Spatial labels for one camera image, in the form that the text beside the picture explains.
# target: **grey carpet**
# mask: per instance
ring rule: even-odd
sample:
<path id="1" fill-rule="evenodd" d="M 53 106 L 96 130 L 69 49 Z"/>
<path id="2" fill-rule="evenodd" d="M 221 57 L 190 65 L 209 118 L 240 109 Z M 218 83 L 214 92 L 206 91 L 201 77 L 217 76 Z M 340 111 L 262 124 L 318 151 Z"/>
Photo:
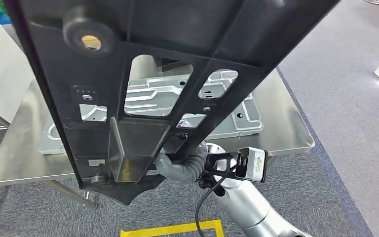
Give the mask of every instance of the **grey carpet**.
<path id="1" fill-rule="evenodd" d="M 282 216 L 315 237 L 357 236 L 314 154 L 312 150 L 277 159 L 268 170 L 267 182 L 258 188 Z M 62 183 L 80 193 L 74 179 Z M 99 209 L 90 211 L 41 183 L 0 187 L 0 237 L 114 237 L 120 229 L 191 223 L 195 205 L 204 192 L 197 185 L 165 180 L 156 190 L 138 196 L 130 206 L 92 194 Z M 201 219 L 221 219 L 226 236 L 244 236 L 212 197 L 204 203 Z"/>
<path id="2" fill-rule="evenodd" d="M 280 64 L 379 237 L 379 5 L 343 0 Z"/>

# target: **black mount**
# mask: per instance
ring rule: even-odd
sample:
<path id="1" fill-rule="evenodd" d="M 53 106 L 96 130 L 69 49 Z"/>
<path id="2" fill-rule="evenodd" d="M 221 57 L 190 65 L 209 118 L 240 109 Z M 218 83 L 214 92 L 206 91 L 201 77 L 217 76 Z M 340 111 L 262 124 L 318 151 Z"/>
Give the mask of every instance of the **black mount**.
<path id="1" fill-rule="evenodd" d="M 166 139 L 185 137 L 172 155 L 175 162 L 184 159 L 337 2 L 5 0 L 4 5 L 79 187 L 129 204 L 163 180 L 147 178 L 146 172 Z M 100 47 L 86 47 L 83 36 L 98 38 Z M 167 116 L 124 112 L 131 63 L 142 54 L 193 66 Z M 198 97 L 208 76 L 221 69 L 238 72 L 227 92 Z M 84 93 L 93 99 L 82 100 Z M 107 122 L 82 121 L 79 104 L 106 106 Z M 177 127 L 186 113 L 205 119 L 196 128 Z M 89 166 L 90 159 L 106 162 Z"/>

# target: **rectangular cutout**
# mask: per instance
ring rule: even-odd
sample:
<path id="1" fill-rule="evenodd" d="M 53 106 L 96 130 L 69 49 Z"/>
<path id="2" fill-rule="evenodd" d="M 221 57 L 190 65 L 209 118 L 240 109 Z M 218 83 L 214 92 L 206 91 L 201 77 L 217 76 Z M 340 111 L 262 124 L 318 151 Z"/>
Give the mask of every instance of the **rectangular cutout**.
<path id="1" fill-rule="evenodd" d="M 213 72 L 205 81 L 198 96 L 201 99 L 215 99 L 222 97 L 237 76 L 238 73 L 234 70 L 220 69 Z"/>
<path id="2" fill-rule="evenodd" d="M 179 121 L 177 128 L 197 128 L 204 119 L 205 115 L 202 114 L 184 114 Z"/>
<path id="3" fill-rule="evenodd" d="M 164 117 L 171 113 L 193 68 L 184 62 L 164 67 L 163 62 L 171 60 L 151 55 L 133 59 L 124 105 L 127 114 Z"/>
<path id="4" fill-rule="evenodd" d="M 82 121 L 105 122 L 107 120 L 107 107 L 100 105 L 79 104 Z"/>

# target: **grey cable sleeve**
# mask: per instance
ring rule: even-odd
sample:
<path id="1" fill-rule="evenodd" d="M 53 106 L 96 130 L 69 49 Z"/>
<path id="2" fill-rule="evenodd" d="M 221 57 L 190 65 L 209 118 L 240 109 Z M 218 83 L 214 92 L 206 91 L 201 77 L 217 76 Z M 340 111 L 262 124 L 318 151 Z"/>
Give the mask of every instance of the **grey cable sleeve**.
<path id="1" fill-rule="evenodd" d="M 191 126 L 186 120 L 181 120 L 178 125 L 185 127 Z M 173 136 L 165 142 L 163 149 L 167 154 L 174 153 L 182 144 L 183 140 L 185 140 L 185 138 L 182 136 Z M 208 148 L 203 141 L 180 164 L 172 163 L 169 157 L 164 153 L 159 153 L 155 157 L 154 164 L 159 174 L 166 178 L 188 184 L 194 182 L 202 173 L 207 155 Z"/>

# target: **metal mold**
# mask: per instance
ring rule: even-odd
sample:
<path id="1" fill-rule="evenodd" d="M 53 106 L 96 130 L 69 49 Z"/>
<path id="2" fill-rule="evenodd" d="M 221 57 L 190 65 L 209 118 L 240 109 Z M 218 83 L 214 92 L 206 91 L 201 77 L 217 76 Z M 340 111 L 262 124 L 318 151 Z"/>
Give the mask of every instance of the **metal mold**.
<path id="1" fill-rule="evenodd" d="M 170 101 L 176 101 L 182 87 L 187 83 L 189 75 L 159 77 L 150 79 L 131 80 L 127 90 L 124 111 L 130 115 L 165 116 L 172 110 Z M 214 72 L 207 79 L 199 96 L 210 91 L 212 96 L 220 97 L 235 79 L 231 71 Z M 81 117 L 83 121 L 107 120 L 107 108 L 80 104 Z M 204 107 L 203 111 L 210 111 L 210 107 Z M 184 114 L 193 127 L 197 127 L 205 115 Z M 207 140 L 229 138 L 236 136 L 248 136 L 259 133 L 263 128 L 261 117 L 256 108 L 252 95 L 249 96 L 222 122 L 213 132 L 207 136 Z M 64 147 L 53 120 L 49 118 L 38 145 L 38 150 L 43 154 L 64 153 Z"/>

